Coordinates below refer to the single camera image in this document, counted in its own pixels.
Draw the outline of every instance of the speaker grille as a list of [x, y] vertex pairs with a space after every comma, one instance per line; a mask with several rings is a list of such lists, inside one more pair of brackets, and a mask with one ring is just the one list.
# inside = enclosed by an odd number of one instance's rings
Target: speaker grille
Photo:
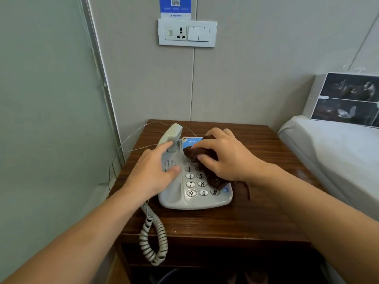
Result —
[[178, 165], [177, 161], [173, 161], [173, 160], [171, 160], [171, 161], [165, 161], [163, 163], [163, 171], [166, 172], [166, 171], [168, 171], [170, 169], [170, 167], [173, 167], [173, 166], [176, 166], [176, 165]]

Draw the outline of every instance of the hand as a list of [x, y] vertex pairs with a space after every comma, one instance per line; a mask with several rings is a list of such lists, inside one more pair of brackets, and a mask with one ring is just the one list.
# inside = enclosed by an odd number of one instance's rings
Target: hand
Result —
[[165, 190], [180, 173], [179, 166], [167, 172], [162, 170], [162, 154], [171, 145], [173, 142], [166, 142], [154, 150], [145, 150], [125, 183], [125, 186], [140, 190], [144, 201]]
[[204, 139], [192, 146], [213, 149], [216, 152], [218, 161], [207, 155], [198, 156], [206, 167], [217, 176], [230, 181], [259, 184], [260, 178], [269, 170], [269, 163], [255, 157], [234, 137], [230, 129], [222, 131], [213, 128], [206, 135], [212, 135], [215, 139]]

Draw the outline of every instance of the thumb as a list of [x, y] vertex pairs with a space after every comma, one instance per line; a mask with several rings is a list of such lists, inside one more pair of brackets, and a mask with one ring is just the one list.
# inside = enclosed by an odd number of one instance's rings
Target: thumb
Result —
[[212, 157], [207, 156], [206, 154], [201, 154], [197, 157], [203, 165], [209, 168], [211, 171], [216, 173], [218, 167], [218, 161], [214, 160]]
[[168, 179], [168, 183], [170, 184], [171, 181], [173, 181], [180, 173], [180, 166], [176, 165], [173, 167], [170, 167], [170, 169], [165, 172], [164, 174], [166, 175]]

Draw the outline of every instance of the bed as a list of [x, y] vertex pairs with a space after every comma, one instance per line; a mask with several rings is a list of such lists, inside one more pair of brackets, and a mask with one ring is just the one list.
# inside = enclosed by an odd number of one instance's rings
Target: bed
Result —
[[379, 221], [379, 129], [293, 117], [278, 132], [335, 198]]

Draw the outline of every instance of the qr code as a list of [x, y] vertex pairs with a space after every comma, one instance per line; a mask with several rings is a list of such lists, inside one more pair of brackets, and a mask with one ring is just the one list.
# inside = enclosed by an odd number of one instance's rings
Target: qr code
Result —
[[180, 0], [171, 0], [171, 6], [180, 6]]

